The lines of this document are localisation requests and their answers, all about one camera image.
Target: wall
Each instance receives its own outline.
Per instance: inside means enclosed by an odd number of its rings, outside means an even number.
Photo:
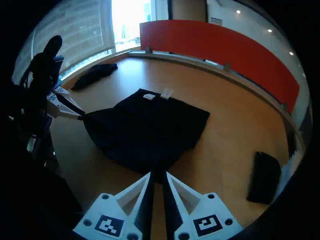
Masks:
[[[204,0],[172,0],[172,19],[206,22]]]
[[[309,105],[310,94],[298,57],[289,54],[294,50],[284,36],[255,11],[232,0],[219,2],[220,4],[216,0],[207,0],[209,20],[211,17],[221,19],[223,27],[242,33],[263,45],[288,68],[298,82],[300,91],[291,115],[297,127],[300,127]]]
[[[18,55],[12,79],[20,81],[32,58],[55,35],[63,37],[58,52],[64,56],[61,72],[98,52],[114,48],[111,0],[65,0],[36,26]]]

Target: black cloth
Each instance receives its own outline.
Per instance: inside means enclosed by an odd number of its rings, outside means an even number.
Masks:
[[[143,98],[153,94],[153,100]],[[84,116],[93,140],[111,160],[162,182],[167,170],[199,140],[210,113],[174,98],[139,89],[116,106]]]
[[[110,76],[116,69],[118,69],[118,66],[115,63],[95,65],[77,80],[71,90],[81,90],[103,77]]]
[[[281,167],[274,157],[256,152],[247,200],[270,204],[277,190]]]

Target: clothing label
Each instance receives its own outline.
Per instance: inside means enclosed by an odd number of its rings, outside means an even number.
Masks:
[[[160,95],[160,97],[165,98],[165,99],[169,99],[169,97],[171,96],[172,93],[173,93],[172,89],[165,88],[163,93]]]
[[[146,98],[146,99],[148,99],[148,100],[152,100],[152,99],[154,99],[155,95],[145,94],[143,97]]]

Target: orange partition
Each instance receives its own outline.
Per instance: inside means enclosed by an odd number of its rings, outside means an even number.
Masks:
[[[299,85],[286,66],[261,44],[218,25],[190,20],[140,24],[141,49],[173,52],[231,64],[236,72],[260,85],[292,112]]]

